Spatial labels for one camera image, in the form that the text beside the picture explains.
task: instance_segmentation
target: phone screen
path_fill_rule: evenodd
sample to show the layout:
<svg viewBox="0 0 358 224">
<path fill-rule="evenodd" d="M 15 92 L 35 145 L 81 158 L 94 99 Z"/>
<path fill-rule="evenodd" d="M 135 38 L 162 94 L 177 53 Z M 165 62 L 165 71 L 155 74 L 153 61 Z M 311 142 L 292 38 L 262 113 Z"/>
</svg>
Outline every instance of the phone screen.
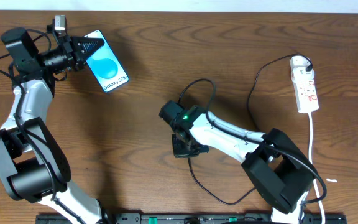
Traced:
<svg viewBox="0 0 358 224">
<path fill-rule="evenodd" d="M 86 60 L 103 91 L 107 93 L 128 82 L 126 72 L 100 30 L 85 35 L 85 37 L 102 38 L 104 40 L 104 45 Z"/>
</svg>

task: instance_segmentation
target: robotic arm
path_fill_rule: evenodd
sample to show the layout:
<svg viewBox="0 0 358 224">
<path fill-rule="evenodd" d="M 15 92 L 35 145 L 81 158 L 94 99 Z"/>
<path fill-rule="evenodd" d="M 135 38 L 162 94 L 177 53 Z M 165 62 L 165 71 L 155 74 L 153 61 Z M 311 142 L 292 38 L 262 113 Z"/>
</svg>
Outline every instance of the robotic arm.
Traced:
<svg viewBox="0 0 358 224">
<path fill-rule="evenodd" d="M 15 100 L 0 129 L 0 179 L 12 199 L 47 205 L 72 223 L 114 223 L 99 202 L 71 180 L 68 161 L 45 125 L 55 93 L 53 74 L 81 70 L 104 40 L 70 37 L 62 15 L 55 16 L 47 33 L 58 46 L 41 54 L 24 28 L 1 36 L 19 74 L 11 77 Z M 35 157 L 14 161 L 30 151 Z"/>
<path fill-rule="evenodd" d="M 198 156 L 208 152 L 208 146 L 226 153 L 241 163 L 259 194 L 275 209 L 276 215 L 290 214 L 298 223 L 300 202 L 310 189 L 314 176 L 299 161 L 285 155 L 280 165 L 272 170 L 268 163 L 278 158 L 280 153 L 266 145 L 286 149 L 315 172 L 316 169 L 286 134 L 277 129 L 268 134 L 241 129 L 200 106 L 186 110 L 172 100 L 162 107 L 160 117 L 174 132 L 172 144 L 175 157 Z M 280 221 L 291 223 L 288 216 Z"/>
</svg>

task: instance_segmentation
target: smartphone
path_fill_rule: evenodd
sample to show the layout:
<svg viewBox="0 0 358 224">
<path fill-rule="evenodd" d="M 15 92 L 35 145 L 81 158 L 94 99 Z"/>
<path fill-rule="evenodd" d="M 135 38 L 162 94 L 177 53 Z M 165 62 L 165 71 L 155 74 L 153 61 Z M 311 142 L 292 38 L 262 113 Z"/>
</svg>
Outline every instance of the smartphone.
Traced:
<svg viewBox="0 0 358 224">
<path fill-rule="evenodd" d="M 127 83 L 129 77 L 112 52 L 109 43 L 104 38 L 102 32 L 100 32 L 100 30 L 95 30 L 90 34 L 85 35 L 85 37 L 102 38 L 104 40 L 104 45 L 86 60 L 86 63 L 90 67 L 103 91 L 108 93 Z"/>
</svg>

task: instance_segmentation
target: wooden table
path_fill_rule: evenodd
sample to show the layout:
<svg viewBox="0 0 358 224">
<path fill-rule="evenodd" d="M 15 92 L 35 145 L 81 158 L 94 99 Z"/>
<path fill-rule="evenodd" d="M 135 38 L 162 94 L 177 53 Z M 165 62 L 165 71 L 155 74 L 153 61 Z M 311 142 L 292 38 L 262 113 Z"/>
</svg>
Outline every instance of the wooden table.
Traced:
<svg viewBox="0 0 358 224">
<path fill-rule="evenodd" d="M 324 207 L 358 223 L 358 15 L 0 11 L 0 35 L 17 26 L 45 30 L 65 14 L 70 35 L 99 29 L 131 80 L 104 94 L 86 68 L 57 83 L 47 126 L 66 154 L 72 179 L 114 212 L 244 213 L 270 210 L 257 192 L 225 206 L 191 179 L 185 159 L 172 154 L 171 130 L 158 116 L 197 78 L 212 78 L 220 118 L 253 129 L 245 110 L 256 71 L 281 56 L 312 59 L 320 109 L 314 118 L 314 164 L 327 182 Z M 40 50 L 46 41 L 37 43 Z M 0 41 L 0 55 L 7 51 Z M 6 70 L 11 59 L 0 61 Z M 296 110 L 287 60 L 260 75 L 250 107 L 262 131 L 286 132 L 307 154 L 308 117 Z M 199 84 L 185 101 L 206 104 L 210 86 Z M 13 102 L 0 74 L 0 126 Z M 237 161 L 212 149 L 193 159 L 195 173 L 218 197 L 235 201 L 252 184 Z M 308 210 L 319 212 L 317 204 Z M 15 202 L 0 181 L 0 223 L 33 223 L 53 210 Z"/>
</svg>

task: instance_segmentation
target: wood grain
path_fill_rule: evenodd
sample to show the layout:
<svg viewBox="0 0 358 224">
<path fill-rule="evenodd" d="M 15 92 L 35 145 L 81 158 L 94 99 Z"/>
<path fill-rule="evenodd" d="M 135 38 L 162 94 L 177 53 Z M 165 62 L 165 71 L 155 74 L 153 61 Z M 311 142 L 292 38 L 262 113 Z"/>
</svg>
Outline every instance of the wood grain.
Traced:
<svg viewBox="0 0 358 224">
<path fill-rule="evenodd" d="M 57 83 L 47 126 L 66 154 L 73 180 L 114 212 L 237 213 L 270 210 L 252 193 L 221 205 L 191 179 L 186 160 L 172 155 L 161 106 L 196 78 L 218 86 L 212 110 L 252 129 L 245 99 L 256 71 L 283 55 L 312 59 L 321 109 L 313 113 L 314 161 L 327 182 L 324 207 L 358 223 L 358 15 L 0 11 L 0 35 L 17 26 L 45 30 L 66 14 L 70 35 L 99 29 L 130 76 L 104 94 L 87 68 Z M 46 42 L 37 43 L 40 50 Z M 0 41 L 0 55 L 6 49 Z M 0 61 L 7 68 L 9 60 Z M 207 84 L 186 101 L 205 104 Z M 263 131 L 285 131 L 307 153 L 308 118 L 297 113 L 288 61 L 266 68 L 251 102 Z M 11 109 L 10 81 L 0 75 L 0 125 Z M 238 162 L 217 150 L 193 159 L 196 175 L 218 197 L 234 201 L 252 187 Z M 319 212 L 317 205 L 308 206 Z M 41 205 L 11 200 L 0 181 L 0 223 L 33 223 Z"/>
</svg>

